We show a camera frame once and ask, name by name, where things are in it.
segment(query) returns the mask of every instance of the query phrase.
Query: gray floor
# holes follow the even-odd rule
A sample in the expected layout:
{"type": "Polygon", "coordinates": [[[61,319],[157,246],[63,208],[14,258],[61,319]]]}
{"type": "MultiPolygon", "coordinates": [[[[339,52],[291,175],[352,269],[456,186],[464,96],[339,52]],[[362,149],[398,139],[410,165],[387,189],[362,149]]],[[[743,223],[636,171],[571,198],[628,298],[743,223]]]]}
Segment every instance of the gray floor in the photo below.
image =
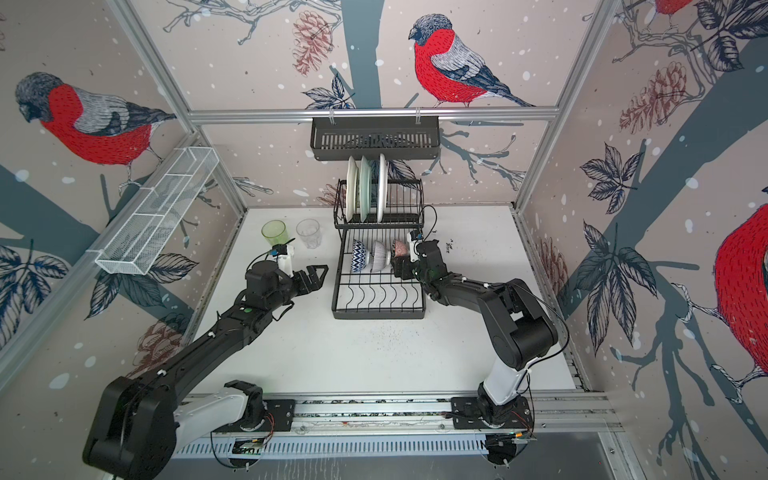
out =
{"type": "Polygon", "coordinates": [[[509,468],[480,455],[261,461],[232,472],[214,459],[172,460],[157,480],[612,480],[596,433],[542,433],[509,468]]]}

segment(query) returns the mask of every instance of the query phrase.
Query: white wire basket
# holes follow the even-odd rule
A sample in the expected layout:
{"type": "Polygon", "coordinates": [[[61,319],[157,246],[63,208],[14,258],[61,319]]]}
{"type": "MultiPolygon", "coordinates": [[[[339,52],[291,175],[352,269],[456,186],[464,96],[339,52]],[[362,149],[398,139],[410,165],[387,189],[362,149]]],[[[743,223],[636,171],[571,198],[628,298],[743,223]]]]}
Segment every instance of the white wire basket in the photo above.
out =
{"type": "Polygon", "coordinates": [[[96,259],[107,273],[146,275],[219,164],[213,148],[180,149],[178,158],[96,259]]]}

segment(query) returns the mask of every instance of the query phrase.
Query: white spot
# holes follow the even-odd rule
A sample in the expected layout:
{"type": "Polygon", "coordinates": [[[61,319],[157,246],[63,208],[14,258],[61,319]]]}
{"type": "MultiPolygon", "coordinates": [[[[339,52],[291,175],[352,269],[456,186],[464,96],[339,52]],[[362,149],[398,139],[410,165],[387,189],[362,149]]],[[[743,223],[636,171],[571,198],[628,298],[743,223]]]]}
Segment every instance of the white spot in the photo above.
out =
{"type": "Polygon", "coordinates": [[[656,15],[656,6],[654,5],[650,7],[650,10],[648,11],[648,13],[645,15],[645,18],[643,19],[643,22],[645,23],[645,25],[648,25],[650,21],[654,19],[655,15],[656,15]]]}
{"type": "Polygon", "coordinates": [[[61,390],[67,385],[67,382],[69,382],[69,374],[62,373],[55,379],[51,380],[51,382],[48,384],[48,388],[53,390],[61,390]]]}
{"type": "Polygon", "coordinates": [[[683,455],[685,455],[692,462],[699,461],[699,455],[693,453],[688,447],[683,447],[683,455]]]}

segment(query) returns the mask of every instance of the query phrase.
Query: white table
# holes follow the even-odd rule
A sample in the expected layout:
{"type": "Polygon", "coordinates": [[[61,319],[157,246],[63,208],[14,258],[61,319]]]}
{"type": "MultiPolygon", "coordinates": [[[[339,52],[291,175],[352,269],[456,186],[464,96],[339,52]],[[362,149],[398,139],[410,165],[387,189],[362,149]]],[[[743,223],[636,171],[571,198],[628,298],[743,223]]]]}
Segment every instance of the white table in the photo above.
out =
{"type": "MultiPolygon", "coordinates": [[[[443,246],[448,269],[474,280],[505,282],[523,279],[541,296],[508,207],[437,207],[432,238],[443,246]],[[450,253],[445,242],[451,242],[450,253]]],[[[296,306],[272,322],[250,346],[232,355],[194,389],[212,393],[239,379],[256,383],[265,393],[427,393],[476,391],[488,375],[495,353],[479,313],[426,301],[424,319],[341,320],[331,312],[339,261],[339,234],[330,208],[253,209],[237,241],[197,336],[216,321],[216,311],[232,306],[245,288],[245,269],[269,248],[261,227],[272,219],[286,223],[289,233],[305,218],[320,222],[323,244],[308,250],[294,240],[295,269],[328,264],[323,288],[297,298],[296,306]]],[[[427,210],[425,229],[433,216],[427,210]]],[[[556,352],[559,346],[552,347],[556,352]]],[[[531,387],[573,389],[562,355],[539,363],[531,387]]]]}

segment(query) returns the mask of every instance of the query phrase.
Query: bird's head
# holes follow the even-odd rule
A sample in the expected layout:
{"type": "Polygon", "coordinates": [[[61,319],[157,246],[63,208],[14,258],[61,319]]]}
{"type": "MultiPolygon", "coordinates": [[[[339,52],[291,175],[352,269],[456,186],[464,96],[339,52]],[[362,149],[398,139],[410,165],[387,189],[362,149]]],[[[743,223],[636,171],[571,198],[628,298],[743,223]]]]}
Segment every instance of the bird's head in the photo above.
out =
{"type": "Polygon", "coordinates": [[[52,121],[53,115],[48,105],[48,94],[63,84],[64,82],[59,77],[42,71],[36,71],[24,77],[16,85],[16,102],[24,119],[27,122],[36,118],[41,121],[52,121]]]}
{"type": "Polygon", "coordinates": [[[416,43],[419,44],[419,47],[423,47],[433,33],[442,29],[453,29],[453,25],[451,24],[451,21],[448,20],[448,17],[439,13],[424,15],[419,20],[416,20],[415,24],[413,24],[413,28],[411,28],[411,33],[408,35],[408,39],[416,40],[416,43]]]}

